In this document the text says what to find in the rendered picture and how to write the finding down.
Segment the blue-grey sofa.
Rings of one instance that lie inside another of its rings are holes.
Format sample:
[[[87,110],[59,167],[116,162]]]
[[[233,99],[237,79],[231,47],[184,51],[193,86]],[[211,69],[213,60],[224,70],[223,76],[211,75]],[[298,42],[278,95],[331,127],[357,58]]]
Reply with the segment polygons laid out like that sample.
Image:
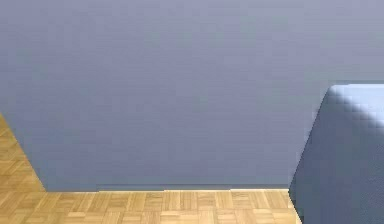
[[[289,196],[302,224],[384,224],[384,84],[327,90]]]

